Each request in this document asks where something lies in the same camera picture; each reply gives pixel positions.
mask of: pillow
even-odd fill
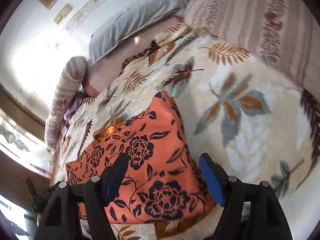
[[[78,91],[87,70],[85,57],[73,57],[64,67],[54,94],[52,107],[45,122],[44,141],[55,150],[63,115]]]
[[[82,82],[84,91],[91,97],[107,88],[120,74],[122,63],[147,48],[158,33],[179,23],[176,16],[168,16],[125,40],[107,56],[88,67]]]
[[[191,0],[184,20],[265,57],[320,100],[320,27],[302,0]]]
[[[68,183],[82,184],[100,176],[124,153],[128,160],[121,159],[105,190],[110,223],[190,218],[213,208],[204,179],[191,159],[179,110],[165,91],[122,126],[114,124],[95,132],[94,141],[81,156],[66,164]],[[83,203],[79,212],[86,219]]]
[[[89,44],[91,65],[109,54],[125,39],[168,15],[183,16],[190,0],[139,0],[98,28]]]

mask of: leaf pattern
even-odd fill
[[[69,150],[67,151],[67,154],[66,154],[66,157],[64,159],[64,162],[63,162],[63,167],[64,165],[66,164],[66,160],[68,159],[68,157],[70,156],[70,154],[73,152],[73,150],[76,148],[76,145],[78,144],[78,140],[74,141],[70,147],[69,147]]]
[[[73,125],[73,129],[77,129],[80,125],[82,125],[84,123],[84,115],[85,115],[85,113],[86,113],[86,111],[83,111],[83,113],[79,116],[77,121],[75,121],[75,123]]]
[[[116,93],[117,89],[118,86],[116,86],[112,91],[110,88],[107,89],[107,93],[104,100],[102,100],[98,104],[96,115],[99,114],[106,107],[106,105],[110,102],[111,98],[114,98],[114,94]]]
[[[115,210],[113,207],[110,208],[110,216],[115,220],[118,221],[118,218],[116,216]]]
[[[170,43],[164,47],[159,48],[157,51],[149,55],[149,66],[151,66],[153,63],[160,60],[163,56],[168,54],[175,46],[175,42]]]
[[[86,105],[86,106],[91,105],[94,101],[96,101],[98,95],[95,95],[95,96],[93,96],[93,97],[88,98],[88,99],[85,101],[85,105]]]
[[[230,65],[232,65],[233,62],[238,64],[239,61],[244,62],[245,59],[250,57],[249,51],[246,49],[236,47],[226,42],[217,42],[211,48],[201,47],[199,49],[209,49],[208,57],[216,64],[221,62],[223,65],[226,65],[227,62]]]
[[[177,47],[176,49],[167,57],[164,65],[169,65],[170,60],[173,59],[180,51],[182,51],[186,46],[188,46],[191,42],[193,42],[196,38],[199,37],[199,34],[192,31],[188,37],[186,37]]]
[[[273,191],[275,192],[277,198],[279,198],[280,195],[284,197],[284,195],[287,193],[289,189],[291,174],[295,172],[303,163],[304,159],[302,159],[296,166],[292,168],[292,170],[290,170],[287,162],[280,161],[281,175],[274,174],[271,176]]]
[[[309,177],[318,163],[320,156],[320,103],[306,89],[303,90],[300,105],[310,121],[310,139],[312,141],[311,166],[306,177],[298,184],[297,188]]]
[[[150,140],[159,140],[162,139],[163,137],[167,136],[170,131],[166,132],[154,132],[153,134],[150,135]]]
[[[160,47],[163,47],[182,38],[191,31],[192,28],[190,26],[185,23],[178,23],[156,35],[153,41],[155,41]]]
[[[88,137],[88,134],[90,132],[90,129],[91,129],[91,126],[92,126],[92,122],[93,122],[93,119],[91,119],[88,123],[87,123],[87,126],[85,127],[85,132],[84,132],[84,135],[83,135],[83,139],[81,141],[81,144],[80,144],[80,147],[79,147],[79,150],[78,150],[78,158],[80,156],[80,153],[81,153],[81,150],[82,150],[82,147],[84,145],[84,142],[85,140],[87,139]]]
[[[193,69],[195,64],[194,58],[189,58],[184,64],[177,64],[172,70],[172,74],[169,78],[165,79],[161,85],[157,87],[159,91],[166,89],[169,96],[175,98],[180,97],[185,90],[188,82],[191,78],[192,72],[203,70]]]
[[[129,65],[129,63],[133,62],[134,60],[136,60],[138,58],[144,57],[147,52],[150,54],[150,52],[149,52],[150,50],[156,51],[157,49],[159,49],[159,47],[155,44],[154,41],[152,41],[151,45],[148,48],[146,48],[143,52],[139,52],[138,54],[135,54],[132,57],[126,58],[124,60],[124,62],[122,62],[122,66],[121,66],[122,71],[120,72],[120,75],[123,73],[123,70],[125,69],[125,67],[127,67],[127,65]]]
[[[128,93],[130,91],[134,91],[137,88],[137,86],[140,85],[143,81],[145,81],[152,72],[153,71],[144,75],[138,72],[138,70],[136,70],[130,75],[129,78],[124,78],[124,80],[126,79],[127,81],[123,86],[122,92]]]
[[[114,122],[118,119],[120,120],[119,118],[122,117],[123,120],[125,120],[126,118],[124,117],[124,115],[122,115],[124,113],[124,111],[126,110],[127,106],[131,103],[131,101],[129,101],[128,103],[126,103],[124,106],[123,106],[123,103],[124,103],[124,99],[116,106],[116,108],[114,110],[110,110],[111,112],[111,117],[110,119],[108,119],[102,126],[102,128],[107,128],[109,127],[110,125],[111,126],[114,126],[112,124],[114,124]]]
[[[126,220],[125,215],[122,215],[122,220]],[[127,226],[123,226],[121,227],[120,230],[118,230],[114,225],[111,224],[111,226],[113,226],[113,228],[118,231],[117,234],[117,240],[139,240],[141,237],[140,236],[131,236],[133,235],[136,231],[135,230],[127,230],[128,228],[131,227],[131,225],[127,225]]]
[[[70,140],[71,140],[71,136],[70,136],[70,135],[66,136],[66,140],[65,140],[65,142],[63,143],[63,146],[62,146],[62,150],[63,150],[62,155],[63,155],[63,154],[66,152],[66,150],[68,149]]]
[[[211,92],[218,98],[218,101],[204,111],[196,126],[194,135],[208,128],[217,119],[221,106],[223,106],[224,117],[221,122],[221,133],[223,135],[222,144],[225,148],[239,134],[241,110],[248,116],[270,114],[271,111],[261,92],[250,90],[242,95],[248,88],[248,82],[251,78],[252,75],[247,75],[232,90],[236,76],[234,73],[229,74],[221,87],[220,94],[217,94],[209,84]]]

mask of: orange floral pillow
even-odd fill
[[[95,135],[82,155],[66,164],[68,182],[85,183],[112,165],[120,153],[127,153],[129,163],[118,168],[126,169],[120,172],[125,175],[113,178],[120,180],[119,191],[107,190],[113,196],[105,208],[110,223],[188,218],[213,207],[190,157],[180,113],[165,91],[157,93],[147,110],[122,126],[99,130]],[[83,203],[79,208],[81,219],[86,219]]]

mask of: bedsheet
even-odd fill
[[[208,152],[243,182],[268,180],[279,198],[300,187],[319,155],[320,108],[308,91],[262,57],[185,24],[153,42],[159,46],[156,52],[131,62],[62,128],[53,183],[67,180],[65,164],[82,154],[95,131],[112,127],[119,117],[137,115],[154,94],[166,90],[176,100],[194,160]],[[125,240],[200,239],[214,232],[220,215],[215,207],[192,222],[113,228]],[[203,230],[206,223],[211,226]]]

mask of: brown leaf print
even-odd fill
[[[181,28],[181,26],[182,26],[182,23],[178,23],[178,24],[164,30],[163,32],[172,34],[172,33],[175,33],[176,31],[178,31]]]
[[[235,123],[237,123],[237,117],[236,117],[236,113],[233,109],[233,107],[226,101],[223,101],[224,105],[227,108],[228,114],[229,114],[229,119],[234,121]]]
[[[245,59],[249,58],[250,55],[244,48],[236,47],[229,43],[217,42],[211,48],[200,47],[199,49],[209,49],[208,57],[212,59],[216,64],[223,63],[226,65],[228,61],[230,65],[233,65],[233,62],[239,63],[239,61],[244,62]]]
[[[221,92],[223,93],[224,91],[230,89],[232,87],[232,85],[234,84],[236,78],[235,78],[235,74],[231,73],[228,78],[225,80],[225,82],[222,85],[221,88]]]
[[[244,96],[239,99],[239,102],[246,109],[260,109],[262,110],[261,103],[256,98]]]
[[[313,150],[311,153],[310,170],[306,177],[298,184],[297,188],[300,187],[300,185],[309,177],[312,170],[318,163],[318,158],[320,156],[320,103],[311,93],[304,89],[300,105],[303,107],[304,113],[310,121],[310,139],[312,141]]]
[[[150,54],[149,66],[151,66],[153,63],[157,62],[159,59],[161,59],[166,54],[168,54],[174,48],[174,46],[175,46],[175,42],[170,43],[170,44],[158,49],[154,53]]]
[[[70,156],[70,154],[72,153],[72,151],[76,148],[76,145],[77,145],[78,141],[76,140],[75,142],[73,142],[70,147],[69,147],[69,150],[67,151],[67,154],[66,154],[66,157],[64,159],[64,163],[63,163],[63,167],[64,165],[66,164],[66,160],[67,158]]]
[[[98,95],[95,95],[94,97],[88,98],[88,99],[86,100],[86,102],[85,102],[85,105],[86,105],[86,106],[91,105],[94,101],[96,101]]]
[[[220,106],[220,102],[216,102],[213,105],[213,107],[210,109],[208,116],[206,117],[207,121],[217,113],[217,111],[219,110],[219,106]]]
[[[111,225],[111,226],[113,226],[113,228],[116,231],[118,231],[117,240],[139,240],[141,238],[140,236],[131,236],[127,239],[124,238],[125,236],[130,236],[136,232],[135,230],[127,230],[129,227],[131,227],[131,225],[123,226],[123,227],[121,227],[120,230],[118,230],[114,225]]]
[[[194,135],[201,133],[217,119],[220,106],[223,106],[224,109],[224,117],[221,121],[222,145],[224,148],[239,134],[242,114],[247,116],[270,114],[271,111],[264,95],[260,91],[245,91],[251,78],[251,74],[247,75],[233,89],[236,76],[234,73],[230,73],[221,87],[220,94],[216,93],[209,83],[211,93],[216,96],[218,101],[215,101],[212,106],[204,111],[196,126]],[[245,94],[238,98],[237,96],[241,95],[242,92],[245,92]]]
[[[153,71],[151,71],[148,74],[143,75],[142,73],[138,72],[138,70],[136,70],[135,72],[133,72],[129,78],[124,78],[126,79],[126,83],[123,86],[123,93],[128,93],[130,91],[134,91],[138,85],[140,85],[143,81],[145,81],[147,79],[147,77],[152,73]]]
[[[77,158],[79,158],[80,153],[81,153],[81,149],[82,149],[82,147],[83,147],[83,145],[84,145],[85,140],[86,140],[87,137],[88,137],[88,134],[89,134],[90,129],[91,129],[91,126],[92,126],[92,121],[93,121],[93,119],[91,119],[91,120],[87,123],[87,126],[86,126],[86,128],[85,128],[85,132],[84,132],[84,135],[83,135],[83,139],[82,139],[82,141],[81,141],[81,144],[80,144],[80,147],[79,147],[79,150],[78,150]]]
[[[129,236],[129,235],[132,235],[133,233],[135,233],[134,230],[128,230],[128,231],[125,231],[122,236]]]
[[[121,227],[120,231],[119,232],[122,232],[122,231],[125,231],[126,229],[128,229],[130,226],[124,226],[124,227]]]
[[[139,240],[141,237],[140,236],[132,236],[127,238],[127,240]]]
[[[165,82],[164,82],[164,86],[171,86],[174,87],[177,83],[182,83],[183,81],[186,81],[188,83],[189,78],[191,76],[191,72],[193,71],[197,71],[197,70],[204,70],[204,69],[195,69],[192,70],[193,68],[193,61],[192,62],[187,62],[183,69],[180,70],[178,69],[176,71],[176,75],[168,78]]]
[[[116,93],[116,91],[118,90],[118,86],[116,86],[112,91],[110,89],[110,86],[107,88],[107,93],[106,96],[104,98],[104,100],[102,100],[99,104],[98,104],[98,108],[97,108],[97,112],[96,115],[99,114],[105,107],[107,104],[109,104],[110,100],[112,98],[115,98],[114,94]]]
[[[79,118],[77,119],[77,121],[74,122],[74,124],[73,124],[73,129],[77,129],[80,125],[83,124],[85,113],[86,113],[86,111],[83,111],[83,113],[79,116]]]
[[[210,214],[212,210],[207,210],[201,214],[191,218],[182,218],[170,221],[161,221],[155,223],[157,240],[177,236],[194,225],[198,224],[202,219]]]
[[[66,141],[65,141],[64,144],[63,144],[63,153],[65,153],[66,150],[68,149],[70,140],[71,140],[71,136],[68,135],[68,136],[66,137]]]
[[[163,47],[182,38],[191,32],[191,30],[192,28],[185,23],[178,23],[156,35],[153,40],[158,46]]]
[[[146,53],[148,52],[148,48],[145,49],[143,52],[139,52],[138,54],[133,55],[132,57],[128,57],[124,60],[124,62],[122,62],[122,66],[121,66],[121,73],[122,74],[123,70],[125,69],[125,67],[127,65],[129,65],[132,61],[138,59],[138,58],[142,58]]]
[[[167,59],[164,62],[164,65],[169,65],[170,60],[172,60],[174,56],[176,56],[181,50],[183,50],[186,46],[188,46],[198,37],[199,34],[196,31],[192,31],[182,42],[180,42],[176,49],[167,57]]]

